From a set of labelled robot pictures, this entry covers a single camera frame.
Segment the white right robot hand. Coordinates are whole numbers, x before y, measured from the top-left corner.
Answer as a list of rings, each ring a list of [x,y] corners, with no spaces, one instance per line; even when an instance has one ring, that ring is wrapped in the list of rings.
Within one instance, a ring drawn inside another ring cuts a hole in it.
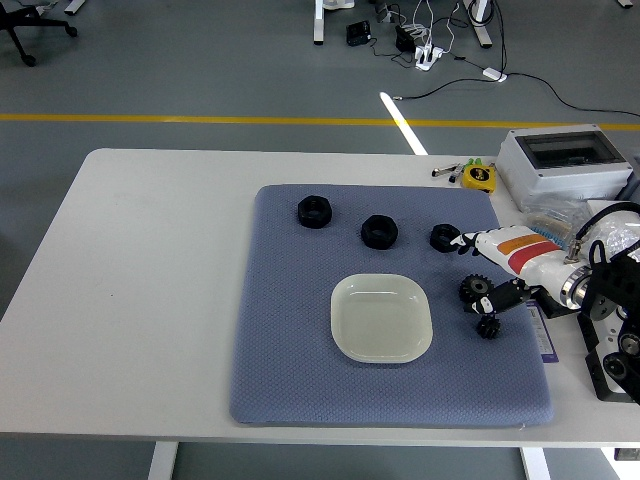
[[[462,233],[450,244],[460,254],[472,250],[512,276],[479,299],[467,302],[464,310],[469,313],[501,313],[527,301],[540,289],[565,308],[579,307],[572,295],[577,283],[587,276],[587,267],[580,262],[567,263],[566,253],[558,245],[526,226]]]

